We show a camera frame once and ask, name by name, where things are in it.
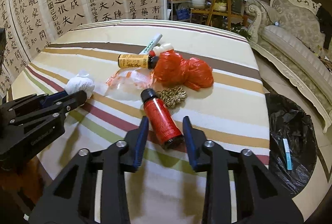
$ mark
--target sofa armrest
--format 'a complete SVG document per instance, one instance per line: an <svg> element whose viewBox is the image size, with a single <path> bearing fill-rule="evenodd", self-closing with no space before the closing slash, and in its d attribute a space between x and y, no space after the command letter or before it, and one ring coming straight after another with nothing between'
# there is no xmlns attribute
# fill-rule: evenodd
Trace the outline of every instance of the sofa armrest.
<svg viewBox="0 0 332 224"><path fill-rule="evenodd" d="M245 11L249 15L255 16L254 22L249 26L248 32L251 41L258 42L258 32L261 28L273 25L279 21L279 14L268 3L260 0L247 0Z"/></svg>

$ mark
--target metal screw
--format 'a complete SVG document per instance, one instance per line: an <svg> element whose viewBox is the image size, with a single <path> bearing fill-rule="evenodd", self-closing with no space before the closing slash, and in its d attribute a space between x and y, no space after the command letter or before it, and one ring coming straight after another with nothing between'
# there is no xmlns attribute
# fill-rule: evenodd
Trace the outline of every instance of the metal screw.
<svg viewBox="0 0 332 224"><path fill-rule="evenodd" d="M241 153L247 157L252 155L252 151L250 149L243 149Z"/></svg>
<svg viewBox="0 0 332 224"><path fill-rule="evenodd" d="M117 147L125 147L127 145L126 141L117 141Z"/></svg>
<svg viewBox="0 0 332 224"><path fill-rule="evenodd" d="M207 140L204 142L205 147L213 147L215 145L214 141Z"/></svg>
<svg viewBox="0 0 332 224"><path fill-rule="evenodd" d="M86 156L87 154L89 154L89 150L87 150L86 148L83 148L78 152L78 154L80 156Z"/></svg>

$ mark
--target red bottle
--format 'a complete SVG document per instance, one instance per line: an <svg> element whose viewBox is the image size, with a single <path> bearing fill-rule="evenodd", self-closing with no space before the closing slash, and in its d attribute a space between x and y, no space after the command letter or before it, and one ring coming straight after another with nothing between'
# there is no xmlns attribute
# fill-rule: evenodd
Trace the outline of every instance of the red bottle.
<svg viewBox="0 0 332 224"><path fill-rule="evenodd" d="M164 102L158 98L157 93L151 89L145 89L141 93L144 103L144 111L157 136L159 144L164 149L175 148L183 141L179 128L175 125L169 110Z"/></svg>

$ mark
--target yellow label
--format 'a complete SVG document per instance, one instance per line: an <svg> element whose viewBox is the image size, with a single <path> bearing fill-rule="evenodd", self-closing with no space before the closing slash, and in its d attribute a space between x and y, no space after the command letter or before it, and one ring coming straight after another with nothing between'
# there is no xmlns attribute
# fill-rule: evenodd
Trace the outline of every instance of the yellow label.
<svg viewBox="0 0 332 224"><path fill-rule="evenodd" d="M148 68L149 55L120 55L117 64L120 68Z"/></svg>

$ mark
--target tiled floor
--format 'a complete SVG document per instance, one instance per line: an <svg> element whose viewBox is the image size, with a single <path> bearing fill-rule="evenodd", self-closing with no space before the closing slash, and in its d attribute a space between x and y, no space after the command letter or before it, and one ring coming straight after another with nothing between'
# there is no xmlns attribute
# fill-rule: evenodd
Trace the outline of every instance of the tiled floor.
<svg viewBox="0 0 332 224"><path fill-rule="evenodd" d="M332 126L327 133L323 133L323 119L312 103L303 97L300 91L287 78L281 75L273 64L258 54L255 54L255 57L261 77L278 94L284 95L302 107L308 115L311 115L314 124L318 147L323 159L319 160L317 158L317 163L308 185L293 199L306 220L317 208L332 184L329 175L332 166Z"/></svg>

